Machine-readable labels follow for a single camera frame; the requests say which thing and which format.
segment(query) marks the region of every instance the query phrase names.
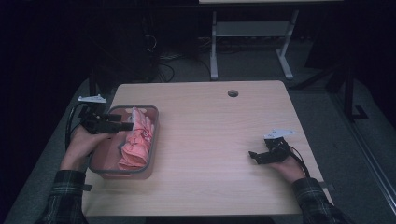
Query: person's left hand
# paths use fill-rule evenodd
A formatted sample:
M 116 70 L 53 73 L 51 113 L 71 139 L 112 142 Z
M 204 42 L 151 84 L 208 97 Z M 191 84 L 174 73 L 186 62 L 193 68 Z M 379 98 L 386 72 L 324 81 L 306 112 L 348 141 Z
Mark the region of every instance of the person's left hand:
M 78 126 L 72 135 L 72 140 L 66 150 L 60 170 L 79 171 L 87 156 L 103 140 L 111 138 L 114 134 L 98 133 L 90 134 L 82 126 Z

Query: dark background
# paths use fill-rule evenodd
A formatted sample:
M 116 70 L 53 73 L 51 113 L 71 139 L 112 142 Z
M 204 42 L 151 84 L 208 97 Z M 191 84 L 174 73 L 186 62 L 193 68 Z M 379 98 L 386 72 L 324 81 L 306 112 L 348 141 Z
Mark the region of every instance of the dark background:
M 0 89 L 5 103 L 1 110 L 0 221 L 7 216 L 83 80 L 94 74 L 100 91 L 110 91 L 122 82 L 149 82 L 155 76 L 156 59 L 155 54 L 145 51 L 143 33 L 156 35 L 160 44 L 183 52 L 193 49 L 195 37 L 210 36 L 210 10 L 101 9 L 135 4 L 147 6 L 145 1 L 126 1 L 123 5 L 117 1 L 66 0 L 0 3 Z M 396 62 L 395 3 L 347 1 L 330 10 L 311 7 L 319 8 L 319 13 L 302 9 L 293 35 L 315 40 L 306 65 L 326 69 L 340 60 L 348 61 L 355 77 L 370 89 L 396 127 L 396 74 L 392 69 Z M 227 13 L 234 17 L 238 10 Z M 252 11 L 250 15 L 263 15 L 260 10 Z M 270 9 L 265 15 L 277 15 L 277 11 Z M 150 20 L 142 25 L 141 18 L 147 16 Z

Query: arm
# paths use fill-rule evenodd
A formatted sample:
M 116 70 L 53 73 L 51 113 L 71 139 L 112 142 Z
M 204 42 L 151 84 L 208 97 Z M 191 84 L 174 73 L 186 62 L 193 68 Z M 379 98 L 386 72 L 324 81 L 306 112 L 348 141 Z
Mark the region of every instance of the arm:
M 287 157 L 283 162 L 271 163 L 269 166 L 279 171 L 291 183 L 297 202 L 303 211 L 304 223 L 354 223 L 329 203 L 318 181 L 305 177 L 302 168 L 294 158 Z
M 47 206 L 36 223 L 88 223 L 81 211 L 85 181 L 81 168 L 99 142 L 110 136 L 106 133 L 89 134 L 81 126 L 76 128 L 56 173 Z

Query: hole in table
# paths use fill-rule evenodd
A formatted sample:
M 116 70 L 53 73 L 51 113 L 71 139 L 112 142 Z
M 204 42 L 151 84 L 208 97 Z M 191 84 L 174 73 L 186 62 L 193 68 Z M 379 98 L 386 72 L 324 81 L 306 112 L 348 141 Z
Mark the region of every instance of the hole in table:
M 230 96 L 230 97 L 237 97 L 238 96 L 238 91 L 235 91 L 235 90 L 230 90 L 230 91 L 228 91 L 228 95 Z

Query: wire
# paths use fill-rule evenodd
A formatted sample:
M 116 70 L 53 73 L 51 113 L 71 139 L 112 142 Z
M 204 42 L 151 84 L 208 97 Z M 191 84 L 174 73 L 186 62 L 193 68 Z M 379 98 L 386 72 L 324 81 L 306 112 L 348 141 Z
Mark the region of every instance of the wire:
M 157 47 L 157 38 L 155 38 L 154 35 L 145 35 L 146 37 L 151 37 L 152 39 L 154 39 L 154 46 L 151 47 L 151 49 L 147 49 L 147 51 L 149 51 L 150 53 L 154 52 L 154 49 Z
M 200 53 L 200 54 L 201 54 L 201 53 L 204 53 L 204 52 L 206 51 L 205 48 L 202 48 L 202 46 L 204 46 L 204 45 L 206 45 L 206 44 L 207 44 L 207 43 L 201 45 L 201 47 L 200 47 L 201 49 L 199 50 L 199 53 Z M 184 54 L 173 54 L 173 55 L 170 55 L 170 56 L 166 56 L 165 54 L 163 54 L 162 56 L 160 56 L 160 59 L 161 59 L 163 62 L 162 62 L 162 63 L 159 63 L 159 65 L 167 66 L 167 67 L 169 67 L 169 68 L 172 70 L 173 75 L 172 75 L 172 77 L 170 78 L 170 80 L 172 80 L 172 78 L 173 78 L 174 75 L 175 75 L 175 70 L 174 70 L 171 66 L 169 66 L 169 65 L 167 65 L 167 64 L 165 64 L 165 63 L 170 63 L 170 62 L 175 61 L 175 60 L 190 59 L 190 58 L 191 58 L 191 57 L 186 56 L 186 55 L 184 55 Z M 194 58 L 194 60 L 197 61 L 197 62 L 199 62 L 199 63 L 201 63 L 201 64 L 203 64 L 203 65 L 205 66 L 205 69 L 206 69 L 206 71 L 208 72 L 208 74 L 209 74 L 209 75 L 211 74 L 211 73 L 210 73 L 210 68 L 207 66 L 207 64 L 206 64 L 204 61 L 202 61 L 202 60 L 200 60 L 200 59 L 197 59 L 197 58 Z M 162 71 L 160 71 L 159 76 L 160 76 L 160 78 L 162 79 L 162 81 L 164 81 L 164 82 L 169 82 L 169 81 L 170 81 L 170 80 L 169 80 L 169 81 L 165 81 L 166 78 L 164 78 L 163 72 L 162 72 Z
M 119 65 L 121 65 L 122 67 L 124 67 L 126 69 L 127 72 L 131 73 L 133 76 L 138 76 L 140 78 L 142 78 L 142 75 L 136 71 L 133 71 L 128 65 L 126 65 L 125 63 L 123 63 L 121 60 L 119 60 L 118 58 L 116 58 L 115 56 L 113 56 L 111 53 L 109 53 L 105 48 L 103 48 L 101 45 L 99 45 L 96 40 L 90 35 L 90 32 L 88 31 L 88 26 L 90 25 L 90 23 L 94 21 L 94 18 L 91 19 L 90 21 L 88 21 L 85 25 L 85 33 L 87 35 L 87 37 L 91 40 L 91 42 L 97 47 L 99 48 L 105 55 L 107 55 L 109 58 L 111 58 L 114 62 L 118 63 Z M 157 40 L 155 39 L 155 45 L 153 47 L 153 49 L 157 46 Z
M 295 150 L 295 151 L 300 155 L 300 158 L 298 158 L 298 157 L 297 157 L 294 153 L 292 153 L 291 151 L 289 152 L 289 154 L 290 154 L 295 160 L 297 160 L 297 162 L 301 165 L 301 167 L 302 167 L 303 170 L 304 170 L 305 176 L 308 177 L 308 178 L 311 177 L 311 175 L 309 174 L 308 168 L 306 167 L 306 165 L 305 165 L 305 163 L 304 163 L 304 161 L 303 161 L 303 157 L 301 156 L 300 152 L 298 152 L 297 149 L 295 149 L 294 147 L 290 147 L 290 148 L 292 148 L 293 150 Z
M 206 53 L 206 52 L 208 52 L 209 50 L 210 50 L 210 43 L 211 43 L 212 41 L 211 41 L 211 39 L 210 38 L 208 38 L 206 41 L 205 41 L 205 43 L 203 43 L 203 44 L 201 44 L 200 46 L 198 46 L 198 53 Z M 160 56 L 160 59 L 161 60 L 163 60 L 163 61 L 167 61 L 167 62 L 170 62 L 170 61 L 173 61 L 173 60 L 177 60 L 177 59 L 186 59 L 186 58 L 189 58 L 188 56 L 186 56 L 186 55 L 184 55 L 184 54 L 180 54 L 180 53 L 176 53 L 176 54 L 172 54 L 172 55 L 166 55 L 166 53 L 165 54 L 163 54 L 163 55 L 161 55 Z
M 170 82 L 170 81 L 172 81 L 172 79 L 175 76 L 175 69 L 173 67 L 171 67 L 170 65 L 168 65 L 168 64 L 159 63 L 159 65 L 168 67 L 172 71 L 172 76 L 167 79 L 166 76 L 165 76 L 165 73 L 160 68 L 160 72 L 159 72 L 159 75 L 158 75 L 160 77 L 160 81 L 161 82 Z

